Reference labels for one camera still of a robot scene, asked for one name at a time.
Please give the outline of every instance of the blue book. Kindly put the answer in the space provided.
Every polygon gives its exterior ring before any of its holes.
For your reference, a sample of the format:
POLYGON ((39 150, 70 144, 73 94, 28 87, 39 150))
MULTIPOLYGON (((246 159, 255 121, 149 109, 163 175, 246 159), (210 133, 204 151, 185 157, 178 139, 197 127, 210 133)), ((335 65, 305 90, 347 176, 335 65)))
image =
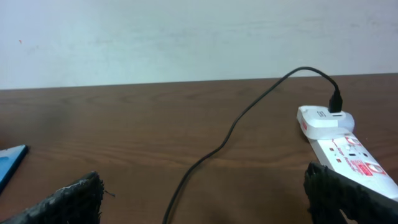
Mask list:
POLYGON ((25 145, 0 150, 0 193, 28 151, 25 145))

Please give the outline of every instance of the power outlet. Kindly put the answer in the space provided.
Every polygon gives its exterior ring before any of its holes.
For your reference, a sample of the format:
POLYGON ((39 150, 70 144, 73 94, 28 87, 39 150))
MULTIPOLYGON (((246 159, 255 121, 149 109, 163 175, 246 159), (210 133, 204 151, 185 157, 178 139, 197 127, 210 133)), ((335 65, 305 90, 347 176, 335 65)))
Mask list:
POLYGON ((309 141, 322 165, 398 201, 397 184, 354 134, 349 133, 340 138, 327 140, 309 139, 309 141))

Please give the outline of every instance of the white power strip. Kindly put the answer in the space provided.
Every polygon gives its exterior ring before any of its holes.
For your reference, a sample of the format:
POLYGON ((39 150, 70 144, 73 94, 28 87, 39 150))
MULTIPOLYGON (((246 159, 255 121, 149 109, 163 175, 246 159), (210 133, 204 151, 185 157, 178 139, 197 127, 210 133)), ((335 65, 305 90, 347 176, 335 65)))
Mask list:
POLYGON ((366 150, 353 133, 347 131, 338 131, 341 125, 333 124, 331 120, 343 119, 341 117, 349 117, 345 112, 341 112, 342 116, 334 116, 327 111, 327 108, 321 106, 303 106, 298 109, 297 119, 303 133, 308 137, 310 144, 315 151, 320 163, 329 169, 379 193, 395 201, 398 201, 398 186, 388 176, 387 172, 366 150), (319 133, 325 130, 327 125, 328 131, 322 136, 319 133))

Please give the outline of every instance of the brown desk surface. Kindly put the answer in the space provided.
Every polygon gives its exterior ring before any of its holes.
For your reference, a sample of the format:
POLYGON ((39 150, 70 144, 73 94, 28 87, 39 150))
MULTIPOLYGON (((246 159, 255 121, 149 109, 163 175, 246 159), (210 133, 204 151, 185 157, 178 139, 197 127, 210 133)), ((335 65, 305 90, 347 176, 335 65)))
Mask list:
MULTIPOLYGON (((335 77, 355 134, 398 181, 398 76, 335 77)), ((96 170, 108 191, 102 223, 161 223, 186 169, 275 79, 0 91, 0 148, 30 153, 0 196, 0 220, 96 170)), ((296 122, 327 105, 320 77, 290 78, 238 123, 201 166, 172 223, 310 223, 303 173, 315 157, 296 122)))

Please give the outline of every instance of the white wall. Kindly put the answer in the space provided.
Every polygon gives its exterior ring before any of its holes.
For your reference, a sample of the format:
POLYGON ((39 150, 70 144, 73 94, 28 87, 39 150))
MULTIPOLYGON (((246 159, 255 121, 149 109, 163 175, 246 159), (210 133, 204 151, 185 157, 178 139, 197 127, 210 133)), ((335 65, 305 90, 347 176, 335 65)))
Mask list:
POLYGON ((0 1, 2 89, 389 73, 397 59, 396 0, 0 1))

